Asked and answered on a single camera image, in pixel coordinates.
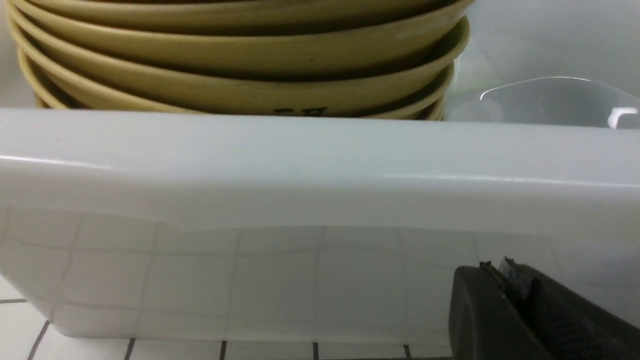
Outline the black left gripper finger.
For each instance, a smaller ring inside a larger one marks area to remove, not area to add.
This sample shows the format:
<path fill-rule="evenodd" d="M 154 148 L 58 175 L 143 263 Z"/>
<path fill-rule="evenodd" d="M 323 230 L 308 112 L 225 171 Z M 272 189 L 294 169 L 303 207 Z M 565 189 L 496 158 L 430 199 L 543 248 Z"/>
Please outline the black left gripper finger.
<path fill-rule="evenodd" d="M 637 360 L 640 331 L 526 264 L 455 269 L 448 336 L 455 360 Z"/>

